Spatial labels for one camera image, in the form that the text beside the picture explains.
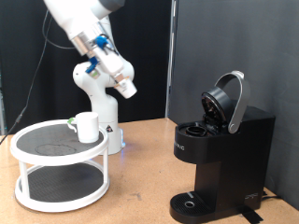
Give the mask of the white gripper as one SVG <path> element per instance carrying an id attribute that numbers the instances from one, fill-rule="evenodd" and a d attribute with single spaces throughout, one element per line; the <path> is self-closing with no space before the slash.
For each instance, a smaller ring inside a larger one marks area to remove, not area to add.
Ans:
<path id="1" fill-rule="evenodd" d="M 117 83 L 124 80 L 121 73 L 123 62 L 120 56 L 111 49 L 94 48 L 89 52 L 89 75 L 98 78 L 102 72 L 114 77 Z"/>

